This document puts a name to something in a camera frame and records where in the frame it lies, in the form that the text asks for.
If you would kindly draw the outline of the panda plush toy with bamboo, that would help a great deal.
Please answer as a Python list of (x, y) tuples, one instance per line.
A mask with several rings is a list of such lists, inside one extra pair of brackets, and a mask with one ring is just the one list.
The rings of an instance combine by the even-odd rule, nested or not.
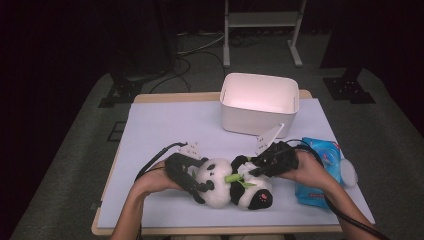
[(243, 210), (267, 209), (273, 204), (272, 184), (265, 175), (243, 177), (238, 168), (251, 162), (250, 157), (237, 156), (232, 162), (226, 159), (210, 159), (193, 171), (198, 183), (211, 180), (214, 189), (198, 192), (204, 204), (212, 208), (224, 208), (232, 203)]

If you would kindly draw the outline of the black stand base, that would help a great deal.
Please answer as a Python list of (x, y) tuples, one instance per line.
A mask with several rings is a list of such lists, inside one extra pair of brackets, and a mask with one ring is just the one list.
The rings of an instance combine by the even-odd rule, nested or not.
[(99, 108), (111, 108), (115, 104), (132, 103), (140, 94), (142, 83), (138, 80), (130, 80), (121, 72), (112, 72), (112, 86), (106, 97), (103, 97), (98, 105)]
[(341, 76), (324, 78), (331, 97), (334, 100), (349, 100), (351, 104), (374, 104), (374, 98), (358, 82), (361, 71), (361, 67), (348, 67)]

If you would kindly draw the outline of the white metal stand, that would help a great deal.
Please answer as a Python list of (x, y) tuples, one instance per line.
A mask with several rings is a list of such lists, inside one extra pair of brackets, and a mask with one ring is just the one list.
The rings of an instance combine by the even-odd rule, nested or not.
[(229, 0), (225, 0), (223, 66), (229, 67), (231, 65), (229, 45), (229, 33), (231, 28), (292, 27), (292, 37), (287, 41), (287, 45), (295, 66), (302, 67), (303, 62), (298, 53), (296, 44), (306, 4), (307, 0), (301, 0), (297, 11), (234, 13), (229, 11)]

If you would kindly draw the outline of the person's left hand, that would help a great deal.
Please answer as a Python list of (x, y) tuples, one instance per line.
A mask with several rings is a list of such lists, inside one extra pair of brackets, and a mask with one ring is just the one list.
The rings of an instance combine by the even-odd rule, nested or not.
[(141, 196), (148, 196), (168, 189), (181, 190), (181, 187), (168, 177), (164, 161), (158, 162), (144, 173), (135, 182), (134, 188)]

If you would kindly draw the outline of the white plastic storage box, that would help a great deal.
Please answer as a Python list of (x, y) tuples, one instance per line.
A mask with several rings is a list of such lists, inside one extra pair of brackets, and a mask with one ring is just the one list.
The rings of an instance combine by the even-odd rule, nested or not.
[(230, 73), (220, 93), (221, 124), (230, 132), (261, 135), (283, 124), (285, 138), (300, 109), (298, 83), (290, 78)]

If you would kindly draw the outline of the person's right hand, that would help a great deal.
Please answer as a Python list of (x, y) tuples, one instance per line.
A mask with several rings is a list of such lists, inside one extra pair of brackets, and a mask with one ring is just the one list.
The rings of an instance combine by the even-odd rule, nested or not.
[(333, 193), (338, 182), (321, 166), (311, 153), (296, 150), (298, 168), (280, 174), (281, 178), (294, 180), (307, 187), (318, 188), (324, 193)]

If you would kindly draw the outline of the blue wet wipes packet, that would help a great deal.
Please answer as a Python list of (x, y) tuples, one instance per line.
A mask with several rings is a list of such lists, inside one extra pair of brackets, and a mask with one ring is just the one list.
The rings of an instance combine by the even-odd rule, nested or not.
[[(335, 142), (304, 137), (300, 140), (296, 149), (311, 153), (338, 183), (342, 182), (340, 170), (341, 153), (339, 146)], [(323, 209), (329, 208), (323, 191), (318, 188), (296, 183), (295, 196), (299, 204)]]

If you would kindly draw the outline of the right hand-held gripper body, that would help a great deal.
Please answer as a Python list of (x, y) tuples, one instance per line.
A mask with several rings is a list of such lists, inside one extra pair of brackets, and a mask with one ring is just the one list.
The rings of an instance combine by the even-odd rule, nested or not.
[(268, 177), (280, 175), (298, 168), (298, 160), (295, 157), (294, 148), (286, 142), (276, 142), (277, 136), (284, 127), (284, 123), (279, 123), (277, 126), (257, 137), (255, 154), (256, 156), (263, 156), (266, 159), (266, 163), (264, 165), (258, 165), (258, 167), (267, 166), (269, 169)]

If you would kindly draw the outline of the white wet wipe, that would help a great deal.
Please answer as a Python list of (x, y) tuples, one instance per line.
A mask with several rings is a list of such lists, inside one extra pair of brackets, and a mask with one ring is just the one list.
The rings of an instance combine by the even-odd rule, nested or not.
[(246, 162), (238, 168), (238, 173), (243, 177), (252, 176), (251, 171), (255, 170), (256, 168), (257, 166), (254, 165), (253, 163)]

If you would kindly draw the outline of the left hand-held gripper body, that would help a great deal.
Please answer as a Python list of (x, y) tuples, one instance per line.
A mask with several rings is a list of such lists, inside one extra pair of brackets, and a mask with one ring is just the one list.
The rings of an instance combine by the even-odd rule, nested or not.
[(192, 162), (200, 159), (201, 155), (198, 151), (198, 145), (196, 143), (187, 143), (165, 160), (166, 173), (175, 182), (183, 176), (194, 178), (190, 170), (196, 170), (198, 168), (192, 166)]

